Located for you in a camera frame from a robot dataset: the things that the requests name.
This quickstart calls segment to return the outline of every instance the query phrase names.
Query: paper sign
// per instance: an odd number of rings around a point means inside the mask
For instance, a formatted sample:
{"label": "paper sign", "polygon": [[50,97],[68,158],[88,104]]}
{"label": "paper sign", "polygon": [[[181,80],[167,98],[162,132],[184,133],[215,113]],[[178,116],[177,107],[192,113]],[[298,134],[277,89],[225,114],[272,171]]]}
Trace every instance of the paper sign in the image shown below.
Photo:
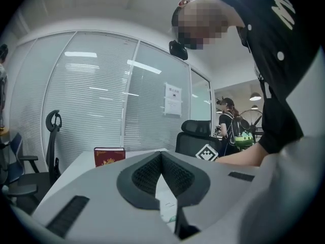
{"label": "paper sign", "polygon": [[182,115],[182,89],[166,83],[165,115]]}

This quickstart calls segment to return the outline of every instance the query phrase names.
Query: black t-shirt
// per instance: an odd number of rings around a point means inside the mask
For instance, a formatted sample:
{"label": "black t-shirt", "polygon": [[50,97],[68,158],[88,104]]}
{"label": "black t-shirt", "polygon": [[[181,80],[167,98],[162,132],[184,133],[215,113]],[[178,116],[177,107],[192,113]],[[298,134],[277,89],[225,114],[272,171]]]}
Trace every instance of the black t-shirt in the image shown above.
{"label": "black t-shirt", "polygon": [[221,114],[220,117],[219,117],[219,125],[225,124],[227,131],[228,131],[229,127],[231,126],[232,121],[233,121],[232,118],[230,116],[225,115],[225,114]]}
{"label": "black t-shirt", "polygon": [[303,135],[286,98],[319,49],[314,26],[306,6],[297,0],[222,1],[245,23],[239,35],[253,55],[265,99],[259,143],[268,153],[276,153]]}

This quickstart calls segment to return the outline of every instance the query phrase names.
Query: chair armrest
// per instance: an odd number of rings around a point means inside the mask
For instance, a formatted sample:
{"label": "chair armrest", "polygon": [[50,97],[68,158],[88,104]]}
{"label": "chair armrest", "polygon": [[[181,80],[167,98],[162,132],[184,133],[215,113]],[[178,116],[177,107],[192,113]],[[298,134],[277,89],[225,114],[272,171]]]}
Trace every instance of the chair armrest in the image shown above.
{"label": "chair armrest", "polygon": [[19,160],[21,161],[37,161],[39,158],[37,156],[21,156]]}
{"label": "chair armrest", "polygon": [[37,169],[37,166],[34,161],[37,161],[39,158],[36,156],[21,156],[19,158],[20,161],[29,161],[32,169],[34,170],[35,173],[39,173],[39,170]]}
{"label": "chair armrest", "polygon": [[38,191],[37,185],[24,185],[24,186],[16,186],[14,188],[9,188],[7,192],[8,197],[20,197],[20,196],[28,196],[34,195]]}

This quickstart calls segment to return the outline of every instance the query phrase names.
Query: chair headrest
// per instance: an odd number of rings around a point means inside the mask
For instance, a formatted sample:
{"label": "chair headrest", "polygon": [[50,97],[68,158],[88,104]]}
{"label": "chair headrest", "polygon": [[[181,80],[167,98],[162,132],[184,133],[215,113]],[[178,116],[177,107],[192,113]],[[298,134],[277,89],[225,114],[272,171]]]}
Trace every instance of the chair headrest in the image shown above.
{"label": "chair headrest", "polygon": [[187,120],[182,124],[182,130],[193,136],[208,137],[211,135],[209,120]]}

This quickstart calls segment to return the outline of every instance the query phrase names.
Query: backpack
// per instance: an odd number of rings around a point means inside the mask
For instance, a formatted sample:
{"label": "backpack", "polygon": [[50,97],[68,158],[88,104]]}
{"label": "backpack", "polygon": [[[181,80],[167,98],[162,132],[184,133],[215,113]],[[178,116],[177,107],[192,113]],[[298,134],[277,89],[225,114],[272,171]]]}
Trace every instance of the backpack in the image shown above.
{"label": "backpack", "polygon": [[231,126],[227,129],[227,139],[230,145],[236,146],[239,150],[247,149],[253,145],[253,135],[246,119],[241,116],[234,117],[229,112],[222,115],[227,115],[232,119]]}

